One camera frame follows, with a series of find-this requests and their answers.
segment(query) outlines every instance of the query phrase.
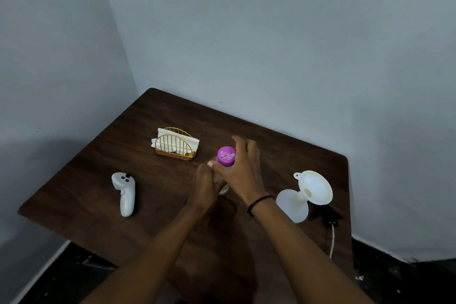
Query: white cable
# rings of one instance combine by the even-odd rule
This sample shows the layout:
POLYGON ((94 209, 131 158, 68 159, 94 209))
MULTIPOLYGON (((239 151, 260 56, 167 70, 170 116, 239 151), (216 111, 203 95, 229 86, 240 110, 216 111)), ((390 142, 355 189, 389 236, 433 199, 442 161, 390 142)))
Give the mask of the white cable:
POLYGON ((333 225, 333 223, 331 223, 331 228, 332 228, 332 242, 331 242, 331 251, 329 251, 329 258, 332 258, 333 250, 334 250, 334 225, 333 225))

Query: bracelet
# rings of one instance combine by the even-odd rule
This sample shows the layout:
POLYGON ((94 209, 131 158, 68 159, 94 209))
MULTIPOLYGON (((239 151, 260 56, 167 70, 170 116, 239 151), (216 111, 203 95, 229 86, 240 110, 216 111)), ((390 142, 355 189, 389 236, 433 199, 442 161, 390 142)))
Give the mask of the bracelet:
POLYGON ((252 209, 259 202, 261 202, 262 200, 265 200, 266 198, 272 198, 272 196, 271 195, 267 195, 267 196, 263 196, 263 197, 258 198, 254 203, 252 203, 251 205, 248 206, 247 213, 250 214, 250 216, 255 216, 255 215, 252 214, 252 209))

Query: white controller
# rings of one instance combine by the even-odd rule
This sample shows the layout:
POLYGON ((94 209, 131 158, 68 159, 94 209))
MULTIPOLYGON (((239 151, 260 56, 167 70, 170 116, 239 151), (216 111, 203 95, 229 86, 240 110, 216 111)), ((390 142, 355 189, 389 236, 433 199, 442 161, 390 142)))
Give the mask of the white controller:
POLYGON ((134 179, 127 173, 117 172, 111 177, 116 190, 120 190, 120 213, 130 216, 134 208, 134 179))

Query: dark floor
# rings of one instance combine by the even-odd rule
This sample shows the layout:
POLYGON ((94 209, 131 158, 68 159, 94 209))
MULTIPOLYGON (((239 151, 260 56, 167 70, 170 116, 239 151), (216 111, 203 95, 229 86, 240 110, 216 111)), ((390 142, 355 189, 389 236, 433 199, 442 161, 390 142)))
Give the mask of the dark floor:
MULTIPOLYGON (((406 264, 353 240, 358 285, 378 304, 454 302, 456 260, 406 264)), ((115 266, 71 243, 20 304, 79 303, 115 266)))

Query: person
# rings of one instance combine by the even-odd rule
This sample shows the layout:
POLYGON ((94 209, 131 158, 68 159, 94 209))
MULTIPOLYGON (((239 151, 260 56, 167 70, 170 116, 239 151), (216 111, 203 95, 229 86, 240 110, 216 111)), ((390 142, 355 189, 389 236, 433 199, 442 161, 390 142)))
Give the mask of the person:
MULTIPOLYGON (((236 161, 231 170, 225 170, 213 160, 201 164, 187 204, 174 220, 140 254, 119 267, 90 293, 82 304, 154 303, 185 239, 215 203, 220 188, 225 184, 214 184, 214 172, 221 175, 247 206, 268 195, 261 178, 260 150, 256 142, 238 136, 233 136, 233 139, 236 142, 236 161)), ((252 213, 276 249, 299 303, 373 303, 273 199, 261 200, 253 207, 252 213)))

